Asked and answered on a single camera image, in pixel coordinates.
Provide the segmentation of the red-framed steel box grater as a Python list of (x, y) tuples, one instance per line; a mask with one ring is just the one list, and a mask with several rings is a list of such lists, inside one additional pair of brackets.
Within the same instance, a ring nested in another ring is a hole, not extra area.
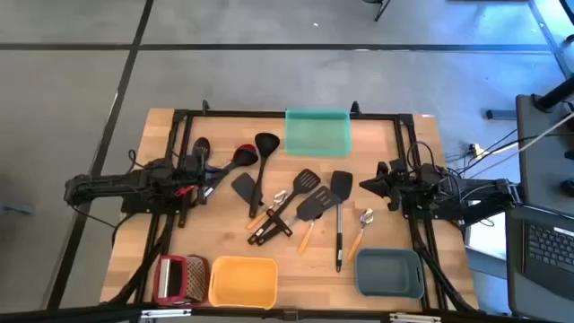
[(210, 267), (198, 255), (161, 255), (153, 278), (152, 300), (160, 305), (192, 307), (208, 299)]

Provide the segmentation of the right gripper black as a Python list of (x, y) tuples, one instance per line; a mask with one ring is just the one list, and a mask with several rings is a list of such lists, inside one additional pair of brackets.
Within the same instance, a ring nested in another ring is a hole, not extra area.
[(388, 196), (390, 202), (387, 207), (390, 211), (397, 211), (402, 203), (400, 188), (405, 183), (405, 166), (402, 159), (395, 159), (386, 163), (378, 163), (379, 176), (360, 182), (360, 187), (377, 195)]

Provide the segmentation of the solid turner steel shaft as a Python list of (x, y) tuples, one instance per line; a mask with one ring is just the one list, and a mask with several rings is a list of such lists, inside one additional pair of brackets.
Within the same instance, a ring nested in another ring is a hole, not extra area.
[(330, 182), (330, 190), (338, 196), (336, 206), (336, 237), (335, 237), (335, 271), (341, 272), (343, 263), (343, 203), (349, 198), (352, 191), (353, 175), (343, 170), (335, 170)]

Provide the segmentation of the small black solid spatula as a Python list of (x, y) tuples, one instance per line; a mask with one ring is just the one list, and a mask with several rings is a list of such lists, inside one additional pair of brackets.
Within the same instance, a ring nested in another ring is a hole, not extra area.
[[(250, 205), (250, 199), (252, 190), (255, 186), (255, 181), (251, 178), (249, 174), (246, 172), (239, 175), (231, 182), (231, 187), (237, 193), (239, 197), (241, 197), (248, 205)], [(263, 199), (260, 200), (258, 208), (264, 204)], [(273, 216), (273, 214), (269, 214), (264, 220)]]

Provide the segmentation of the slotted turner steel neck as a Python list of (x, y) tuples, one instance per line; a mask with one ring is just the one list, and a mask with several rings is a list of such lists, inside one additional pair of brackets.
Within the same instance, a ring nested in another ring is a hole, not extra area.
[(261, 246), (279, 233), (284, 233), (290, 237), (292, 235), (291, 227), (293, 224), (299, 221), (308, 222), (315, 220), (324, 211), (339, 203), (340, 198), (337, 195), (327, 186), (321, 186), (298, 205), (295, 216), (286, 222), (280, 219), (280, 223), (259, 237), (256, 240), (256, 244)]

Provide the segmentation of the dark laptop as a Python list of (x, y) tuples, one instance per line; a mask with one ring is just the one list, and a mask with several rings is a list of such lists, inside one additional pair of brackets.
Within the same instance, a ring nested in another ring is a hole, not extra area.
[(522, 274), (560, 295), (574, 299), (574, 227), (522, 222)]

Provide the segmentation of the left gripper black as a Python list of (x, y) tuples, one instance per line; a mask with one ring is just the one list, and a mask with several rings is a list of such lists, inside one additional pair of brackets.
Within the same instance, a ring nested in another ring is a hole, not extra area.
[(207, 169), (206, 163), (205, 154), (189, 154), (179, 158), (178, 166), (181, 169), (182, 178), (181, 187), (178, 189), (179, 197), (191, 193), (195, 188), (197, 190), (196, 202), (200, 205), (206, 204), (205, 190), (216, 188), (222, 181), (218, 178), (224, 175), (223, 169)]

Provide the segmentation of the grey-blue plastic bin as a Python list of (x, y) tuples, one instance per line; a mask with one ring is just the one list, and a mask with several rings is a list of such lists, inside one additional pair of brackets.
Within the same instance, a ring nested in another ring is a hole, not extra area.
[(364, 296), (419, 300), (425, 292), (422, 262), (409, 249), (361, 249), (354, 260), (355, 286)]

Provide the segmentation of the red silicone spoon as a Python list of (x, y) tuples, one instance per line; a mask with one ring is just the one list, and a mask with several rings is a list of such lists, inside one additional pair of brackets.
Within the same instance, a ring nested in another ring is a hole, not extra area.
[[(253, 165), (257, 161), (258, 155), (256, 147), (252, 144), (243, 144), (236, 149), (231, 160), (222, 168), (224, 170), (224, 175), (218, 179), (223, 180), (232, 170), (238, 167), (247, 167)], [(211, 195), (216, 188), (206, 189), (204, 192), (204, 197)]]

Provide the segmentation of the silver metal bracket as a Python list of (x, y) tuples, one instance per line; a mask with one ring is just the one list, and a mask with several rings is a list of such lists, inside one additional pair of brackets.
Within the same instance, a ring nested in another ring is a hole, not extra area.
[(442, 323), (441, 317), (410, 313), (391, 313), (390, 323)]
[(186, 316), (186, 310), (177, 309), (158, 309), (158, 310), (143, 310), (141, 312), (142, 319), (162, 319), (162, 318), (176, 318)]

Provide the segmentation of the yellow plastic bin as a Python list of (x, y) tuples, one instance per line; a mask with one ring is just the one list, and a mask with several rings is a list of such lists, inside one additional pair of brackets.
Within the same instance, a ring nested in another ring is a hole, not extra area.
[(208, 299), (214, 307), (271, 309), (278, 266), (271, 258), (221, 256), (212, 264)]

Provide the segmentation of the black chair leg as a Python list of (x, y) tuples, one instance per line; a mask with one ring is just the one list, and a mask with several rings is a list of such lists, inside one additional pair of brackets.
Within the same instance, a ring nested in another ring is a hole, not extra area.
[(386, 11), (388, 5), (390, 4), (391, 0), (361, 0), (367, 4), (377, 4), (378, 11), (373, 19), (374, 22), (378, 22), (382, 14)]

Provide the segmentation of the all-black nylon slotted turner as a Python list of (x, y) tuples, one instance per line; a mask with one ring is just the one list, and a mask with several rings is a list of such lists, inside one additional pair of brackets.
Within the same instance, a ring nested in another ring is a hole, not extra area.
[(292, 236), (292, 230), (289, 225), (283, 221), (281, 214), (294, 197), (311, 192), (320, 181), (320, 177), (312, 170), (302, 170), (293, 180), (293, 191), (287, 196), (286, 200), (278, 207), (274, 214), (248, 238), (248, 243), (250, 245), (262, 245), (279, 233), (284, 233), (288, 237)]

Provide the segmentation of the translucent teal plastic bin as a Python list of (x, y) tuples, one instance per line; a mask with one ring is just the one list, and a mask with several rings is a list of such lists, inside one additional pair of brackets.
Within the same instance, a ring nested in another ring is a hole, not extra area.
[(350, 112), (287, 109), (284, 147), (291, 155), (346, 157), (352, 149)]

